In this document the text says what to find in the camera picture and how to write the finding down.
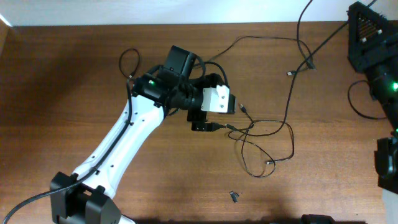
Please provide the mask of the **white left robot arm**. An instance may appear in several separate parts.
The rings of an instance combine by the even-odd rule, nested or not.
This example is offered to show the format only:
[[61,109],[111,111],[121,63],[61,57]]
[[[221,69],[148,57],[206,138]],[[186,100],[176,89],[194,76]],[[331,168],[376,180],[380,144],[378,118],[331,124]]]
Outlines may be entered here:
[[178,110],[188,111],[194,131],[215,131],[206,114],[234,112],[234,96],[222,71],[190,78],[195,66],[205,69],[192,52],[172,46],[164,64],[126,83],[127,103],[115,125],[93,153],[71,175],[59,172],[50,183],[54,223],[133,223],[113,201],[118,185],[149,135]]

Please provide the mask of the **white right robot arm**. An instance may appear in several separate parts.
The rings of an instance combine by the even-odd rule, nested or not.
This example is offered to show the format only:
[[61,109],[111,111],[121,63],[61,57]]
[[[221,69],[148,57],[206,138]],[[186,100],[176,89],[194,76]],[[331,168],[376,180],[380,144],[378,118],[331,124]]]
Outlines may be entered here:
[[359,1],[348,9],[348,59],[366,76],[370,94],[392,126],[377,140],[374,166],[382,189],[386,222],[397,223],[397,27]]

